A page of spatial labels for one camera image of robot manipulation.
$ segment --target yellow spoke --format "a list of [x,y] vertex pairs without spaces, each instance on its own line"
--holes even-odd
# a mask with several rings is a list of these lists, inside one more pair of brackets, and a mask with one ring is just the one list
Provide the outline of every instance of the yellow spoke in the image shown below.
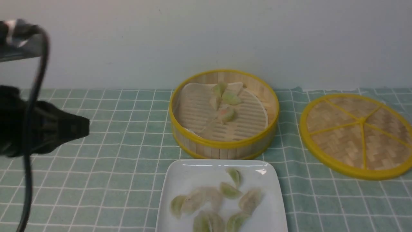
[[351,126],[351,125],[356,125],[356,124],[359,124],[359,122],[348,123],[348,124],[344,124],[344,125],[338,125],[338,126],[330,127],[330,128],[327,128],[327,129],[317,130],[315,132],[310,133],[309,135],[315,135],[315,134],[327,132],[327,131],[330,131],[330,130],[336,130],[336,129],[340,129],[340,128],[344,128],[344,127]]
[[395,136],[391,135],[390,133],[388,133],[388,132],[380,129],[379,127],[376,127],[376,126],[374,126],[374,125],[370,125],[370,124],[368,124],[368,123],[365,123],[365,125],[367,125],[367,126],[369,126],[370,128],[372,128],[372,129],[374,129],[374,130],[377,130],[377,131],[379,131],[380,133],[382,133],[382,134],[384,134],[384,135],[386,135],[386,136],[388,136],[388,137],[390,137],[390,138],[398,141],[400,144],[402,144],[402,145],[404,145],[404,146],[406,146],[406,147],[412,148],[412,146],[409,145],[408,143],[406,143],[406,142],[402,141],[401,139],[399,139],[398,137],[395,137]]
[[360,133],[362,135],[362,156],[363,156],[363,169],[366,170],[366,139],[365,139],[365,123],[360,123]]
[[338,110],[344,112],[345,114],[347,114],[347,115],[350,116],[351,118],[354,118],[355,120],[358,120],[357,117],[353,116],[351,113],[349,113],[348,111],[346,111],[344,108],[336,105],[335,103],[329,101],[328,99],[325,99],[325,101],[326,101],[327,103],[331,104],[332,106],[334,106],[335,108],[337,108]]
[[376,107],[372,112],[370,112],[366,117],[365,120],[368,119],[372,114],[374,114],[376,111],[378,111],[380,108],[382,108],[382,104]]

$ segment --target yellow rim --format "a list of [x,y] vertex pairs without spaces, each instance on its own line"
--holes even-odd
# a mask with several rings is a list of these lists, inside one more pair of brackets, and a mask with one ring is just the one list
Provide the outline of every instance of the yellow rim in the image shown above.
[[[393,109],[387,107],[386,105],[384,105],[384,104],[382,104],[378,101],[375,101],[375,100],[373,100],[371,98],[368,98],[368,97],[364,97],[364,96],[360,96],[360,95],[354,95],[354,94],[326,95],[326,96],[320,97],[320,98],[315,99],[314,101],[310,102],[306,106],[306,108],[303,110],[302,116],[300,117],[300,125],[299,125],[300,135],[302,137],[302,140],[304,141],[304,143],[308,147],[309,151],[311,151],[311,153],[316,158],[318,158],[326,166],[330,167],[331,169],[333,169],[337,172],[343,173],[343,174],[351,176],[351,177],[355,177],[355,178],[359,178],[359,179],[366,179],[366,180],[386,180],[386,179],[395,178],[395,177],[405,173],[406,171],[408,171],[412,167],[412,156],[410,156],[404,163],[402,163],[401,165],[399,165],[395,168],[392,168],[392,169],[388,169],[388,170],[367,170],[365,168],[366,150],[365,150],[365,137],[364,136],[362,136],[364,169],[355,168],[355,167],[346,165],[344,163],[341,163],[338,160],[336,160],[336,159],[332,158],[331,156],[329,156],[328,154],[326,154],[325,152],[323,152],[323,150],[320,149],[320,147],[317,144],[315,144],[313,142],[312,138],[311,138],[311,134],[318,133],[318,132],[309,133],[309,131],[307,129],[307,126],[306,126],[307,125],[306,119],[308,117],[309,112],[312,110],[312,108],[314,106],[316,106],[319,102],[326,101],[326,102],[331,103],[328,99],[335,98],[335,97],[359,98],[359,99],[362,99],[362,100],[365,100],[365,101],[373,102],[378,107],[373,112],[371,112],[367,117],[365,117],[365,118],[356,118],[353,115],[351,115],[349,112],[347,112],[344,109],[337,106],[337,108],[339,110],[341,110],[345,114],[348,114],[349,116],[355,118],[357,120],[357,122],[356,123],[348,123],[348,124],[345,124],[345,125],[325,129],[325,130],[322,130],[320,132],[324,132],[324,131],[328,131],[328,130],[334,130],[334,129],[342,128],[342,127],[349,126],[349,125],[356,125],[356,124],[366,125],[366,126],[371,127],[372,125],[365,123],[365,120],[370,115],[372,115],[374,112],[376,112],[378,109],[380,109],[382,107],[382,108],[388,110],[389,112],[391,112],[397,119],[399,119],[402,122],[402,124],[406,127],[409,134],[412,136],[412,127],[408,123],[408,121],[406,121],[406,119],[404,119],[396,111],[394,111]],[[384,132],[382,130],[380,130],[380,132],[384,133],[386,136],[389,136],[389,137],[395,139],[394,136],[390,135],[387,132]],[[361,126],[361,133],[362,133],[362,135],[364,134],[363,126]]]
[[[195,159],[209,159],[209,158],[207,158],[207,157],[198,155],[198,154],[190,151],[189,149],[187,149],[187,148],[176,138],[176,134],[175,134],[174,131],[172,132],[172,134],[173,134],[173,138],[175,138],[175,140],[176,140],[176,143],[183,149],[183,151],[185,151],[186,153],[188,153],[189,155],[191,155],[193,158],[195,158]],[[240,158],[240,159],[254,159],[254,158],[260,156],[264,151],[267,150],[267,148],[270,146],[272,140],[273,140],[273,139],[271,139],[270,142],[269,142],[262,150],[254,153],[254,154],[251,155],[251,156],[243,157],[243,158]]]
[[[214,72],[234,72],[234,73],[240,73],[243,74],[245,76],[249,76],[253,79],[256,79],[257,81],[259,81],[260,83],[262,83],[266,88],[269,89],[269,91],[272,93],[273,97],[276,100],[276,108],[278,109],[278,112],[276,113],[276,118],[269,123],[268,127],[260,132],[259,134],[250,137],[248,139],[245,140],[240,140],[240,141],[230,141],[230,142],[220,142],[220,141],[212,141],[212,140],[207,140],[204,138],[201,138],[199,136],[194,135],[193,133],[185,130],[176,120],[174,114],[173,114],[173,110],[172,110],[172,102],[174,101],[175,98],[177,98],[176,93],[181,90],[186,84],[188,84],[192,79],[201,76],[201,75],[205,75],[208,73],[214,73]],[[172,122],[172,124],[176,127],[176,129],[182,134],[184,135],[186,138],[190,139],[191,141],[194,141],[198,144],[204,145],[204,146],[208,146],[208,147],[213,147],[213,148],[220,148],[220,149],[233,149],[233,148],[237,148],[239,146],[247,146],[250,145],[252,143],[255,143],[256,141],[259,141],[260,139],[262,139],[263,137],[265,137],[275,126],[277,120],[278,120],[278,116],[279,116],[279,101],[278,98],[275,94],[275,92],[273,91],[273,89],[266,84],[264,81],[262,81],[261,79],[259,79],[258,77],[249,74],[249,73],[244,73],[242,71],[238,71],[238,70],[231,70],[231,69],[218,69],[218,70],[211,70],[211,71],[206,71],[203,73],[199,73],[196,74],[192,77],[190,77],[189,79],[185,80],[183,83],[181,83],[177,89],[173,92],[172,97],[170,99],[170,103],[169,103],[169,114],[170,114],[170,120]]]

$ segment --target dumpling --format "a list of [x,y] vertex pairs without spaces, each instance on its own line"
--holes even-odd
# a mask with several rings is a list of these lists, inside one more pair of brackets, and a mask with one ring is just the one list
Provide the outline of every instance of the dumpling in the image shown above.
[[222,101],[221,97],[212,96],[209,100],[209,103],[210,103],[210,106],[212,106],[214,110],[218,110],[221,101]]
[[211,203],[213,211],[219,212],[223,195],[216,187],[199,187],[185,198],[181,211],[190,215],[200,209],[206,202]]
[[260,204],[262,200],[262,191],[260,188],[253,188],[249,190],[242,198],[239,200],[239,208],[246,214],[252,215],[256,207]]
[[225,223],[217,213],[200,211],[194,218],[193,232],[225,232]]
[[209,218],[211,232],[225,232],[225,223],[223,219],[215,212],[206,212]]
[[230,92],[230,91],[225,91],[223,93],[222,101],[232,106],[242,103],[242,100],[234,92]]
[[190,215],[200,209],[204,203],[204,193],[200,189],[195,189],[184,199],[181,211]]
[[175,216],[177,219],[180,219],[182,212],[180,211],[183,205],[183,202],[185,201],[186,196],[185,195],[179,195],[175,197],[171,202],[170,202],[170,212],[172,213],[173,216]]
[[225,92],[226,87],[227,87],[226,83],[219,82],[215,86],[213,86],[212,91],[215,96],[221,97],[223,93]]
[[242,184],[242,176],[240,175],[240,172],[235,168],[227,168],[226,172],[232,178],[236,188],[239,188],[240,185]]
[[220,192],[229,199],[237,199],[242,195],[241,191],[226,182],[220,183]]
[[218,112],[218,119],[221,124],[224,124],[226,122],[232,121],[235,114],[236,114],[235,110],[231,107],[221,109]]
[[249,217],[250,215],[245,214],[243,212],[232,215],[227,221],[226,231],[239,232],[240,228]]
[[205,212],[200,211],[193,220],[193,232],[211,232],[209,218]]
[[223,203],[223,195],[219,190],[216,187],[200,187],[199,190],[204,193],[205,201],[210,202],[212,205],[212,210],[219,212]]

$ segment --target bamboo steamer lid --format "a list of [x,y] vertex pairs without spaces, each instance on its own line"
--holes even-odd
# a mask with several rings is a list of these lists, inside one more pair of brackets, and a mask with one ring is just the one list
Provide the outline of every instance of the bamboo steamer lid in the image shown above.
[[367,180],[394,178],[412,166],[412,130],[397,112],[373,99],[335,94],[304,109],[302,140],[321,162]]

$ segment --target bamboo steamer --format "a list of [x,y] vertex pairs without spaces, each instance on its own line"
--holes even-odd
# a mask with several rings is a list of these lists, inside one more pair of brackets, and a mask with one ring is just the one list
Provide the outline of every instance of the bamboo steamer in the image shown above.
[[[193,95],[188,95],[185,86],[218,82],[228,83],[229,86],[231,83],[243,83],[238,95],[243,103],[235,106],[237,116],[233,121],[208,126],[207,130],[202,130],[202,136],[194,134],[187,128],[192,126],[200,130],[200,125],[205,125],[208,119],[202,116],[202,112],[208,107],[208,99],[200,97],[201,88],[191,91]],[[262,109],[257,107],[256,101],[261,103]],[[267,126],[262,126],[263,113],[267,115]],[[173,137],[194,158],[254,159],[268,148],[275,136],[279,102],[275,92],[251,74],[236,70],[213,70],[199,73],[180,84],[172,94],[169,114]]]
[[321,162],[345,175],[384,180],[412,167],[412,128],[396,111],[368,97],[320,97],[303,110],[300,134]]

